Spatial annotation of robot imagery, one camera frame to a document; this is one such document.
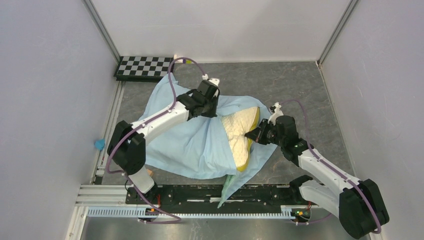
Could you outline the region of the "cream and yellow pillow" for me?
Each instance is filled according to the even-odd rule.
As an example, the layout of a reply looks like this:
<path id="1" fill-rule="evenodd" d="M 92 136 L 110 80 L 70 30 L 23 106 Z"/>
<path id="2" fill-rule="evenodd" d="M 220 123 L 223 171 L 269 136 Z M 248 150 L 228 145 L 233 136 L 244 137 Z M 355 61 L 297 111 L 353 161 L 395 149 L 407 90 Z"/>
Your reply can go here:
<path id="1" fill-rule="evenodd" d="M 259 118 L 260 108 L 257 106 L 246 108 L 221 118 L 234 163 L 239 172 L 247 169 L 253 143 L 253 140 L 247 138 L 245 134 L 258 126 Z"/>

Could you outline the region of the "light blue pillowcase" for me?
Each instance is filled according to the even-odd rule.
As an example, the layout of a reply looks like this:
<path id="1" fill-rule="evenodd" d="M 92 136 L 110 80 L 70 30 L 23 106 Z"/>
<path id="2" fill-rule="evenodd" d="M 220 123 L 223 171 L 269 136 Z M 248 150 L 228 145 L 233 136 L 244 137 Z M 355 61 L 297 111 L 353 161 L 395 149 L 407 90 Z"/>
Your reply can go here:
<path id="1" fill-rule="evenodd" d="M 258 108 L 259 120 L 268 119 L 270 112 L 258 99 L 251 96 L 220 95 L 217 116 L 195 117 L 162 133 L 146 147 L 146 164 L 170 173 L 196 180 L 227 177 L 219 206 L 242 185 L 252 179 L 270 159 L 276 145 L 253 143 L 243 155 L 249 157 L 246 169 L 238 171 L 236 150 L 226 128 L 236 123 L 236 114 Z"/>

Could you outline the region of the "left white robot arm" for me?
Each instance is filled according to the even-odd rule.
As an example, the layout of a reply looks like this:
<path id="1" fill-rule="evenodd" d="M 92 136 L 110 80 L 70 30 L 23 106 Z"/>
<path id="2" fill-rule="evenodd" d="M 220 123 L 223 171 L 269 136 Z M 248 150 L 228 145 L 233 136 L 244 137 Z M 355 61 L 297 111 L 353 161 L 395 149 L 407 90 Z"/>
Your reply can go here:
<path id="1" fill-rule="evenodd" d="M 106 164 L 113 161 L 122 169 L 145 204 L 151 204 L 157 198 L 157 190 L 153 187 L 155 182 L 145 167 L 148 144 L 193 118 L 216 117 L 219 83 L 217 78 L 203 80 L 196 89 L 175 97 L 173 103 L 157 113 L 133 123 L 123 120 L 115 126 L 107 148 Z"/>

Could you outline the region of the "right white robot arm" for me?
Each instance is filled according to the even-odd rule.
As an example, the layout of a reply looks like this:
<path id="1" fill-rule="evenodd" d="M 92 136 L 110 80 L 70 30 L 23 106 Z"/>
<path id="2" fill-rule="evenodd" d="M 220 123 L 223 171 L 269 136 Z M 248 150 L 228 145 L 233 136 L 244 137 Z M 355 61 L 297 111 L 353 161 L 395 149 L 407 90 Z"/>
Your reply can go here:
<path id="1" fill-rule="evenodd" d="M 261 145 L 278 146 L 288 161 L 308 172 L 289 183 L 288 196 L 293 203 L 317 204 L 337 217 L 344 230 L 355 239 L 370 233 L 379 234 L 382 226 L 390 221 L 378 185 L 371 179 L 354 177 L 328 161 L 299 136 L 293 117 L 263 119 L 245 136 Z"/>

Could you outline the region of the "small white purple toy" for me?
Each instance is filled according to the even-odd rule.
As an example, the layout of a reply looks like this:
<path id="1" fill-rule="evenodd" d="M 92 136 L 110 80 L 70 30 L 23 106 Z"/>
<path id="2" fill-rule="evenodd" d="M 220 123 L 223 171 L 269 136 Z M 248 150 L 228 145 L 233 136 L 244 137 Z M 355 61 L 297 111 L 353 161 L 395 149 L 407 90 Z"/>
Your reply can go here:
<path id="1" fill-rule="evenodd" d="M 175 54 L 173 56 L 173 58 L 174 58 L 176 64 L 192 64 L 193 63 L 191 60 L 186 59 L 186 58 L 181 58 L 177 54 Z"/>

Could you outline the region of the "black white checkerboard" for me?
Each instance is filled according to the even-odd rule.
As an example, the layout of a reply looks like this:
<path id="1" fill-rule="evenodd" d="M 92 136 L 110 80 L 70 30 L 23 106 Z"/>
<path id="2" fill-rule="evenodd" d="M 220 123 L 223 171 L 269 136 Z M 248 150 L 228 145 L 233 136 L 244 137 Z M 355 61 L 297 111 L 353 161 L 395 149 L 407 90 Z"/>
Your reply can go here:
<path id="1" fill-rule="evenodd" d="M 173 60 L 173 56 L 121 56 L 114 77 L 123 82 L 158 83 Z"/>

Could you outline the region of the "blue plastic clip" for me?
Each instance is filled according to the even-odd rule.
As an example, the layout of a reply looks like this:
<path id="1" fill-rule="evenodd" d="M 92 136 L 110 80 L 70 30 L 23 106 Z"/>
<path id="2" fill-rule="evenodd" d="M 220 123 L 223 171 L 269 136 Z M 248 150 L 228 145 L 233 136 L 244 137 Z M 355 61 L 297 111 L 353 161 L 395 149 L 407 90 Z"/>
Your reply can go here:
<path id="1" fill-rule="evenodd" d="M 103 138 L 103 139 L 98 139 L 98 140 L 96 140 L 95 142 L 94 142 L 94 147 L 98 150 L 98 151 L 102 151 L 103 149 L 104 149 L 104 147 L 105 147 L 105 143 L 106 143 L 106 141 L 105 141 L 105 139 Z"/>

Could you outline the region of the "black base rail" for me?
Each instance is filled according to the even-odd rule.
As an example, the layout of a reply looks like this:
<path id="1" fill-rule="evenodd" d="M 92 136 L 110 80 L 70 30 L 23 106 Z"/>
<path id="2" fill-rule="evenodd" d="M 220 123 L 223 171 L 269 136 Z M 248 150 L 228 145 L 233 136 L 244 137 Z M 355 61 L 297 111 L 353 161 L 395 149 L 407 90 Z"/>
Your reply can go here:
<path id="1" fill-rule="evenodd" d="M 288 184 L 245 184 L 220 203 L 223 188 L 222 184 L 163 184 L 144 197 L 172 214 L 274 214 L 281 206 L 315 206 Z"/>

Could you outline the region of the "aluminium frame rails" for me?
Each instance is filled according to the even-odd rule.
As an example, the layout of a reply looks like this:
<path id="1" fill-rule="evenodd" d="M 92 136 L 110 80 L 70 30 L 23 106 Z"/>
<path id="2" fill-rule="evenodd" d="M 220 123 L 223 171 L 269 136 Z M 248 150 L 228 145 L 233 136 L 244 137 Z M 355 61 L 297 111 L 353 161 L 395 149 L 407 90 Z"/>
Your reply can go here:
<path id="1" fill-rule="evenodd" d="M 120 207 L 126 204 L 124 185 L 81 185 L 75 201 L 78 207 Z"/>

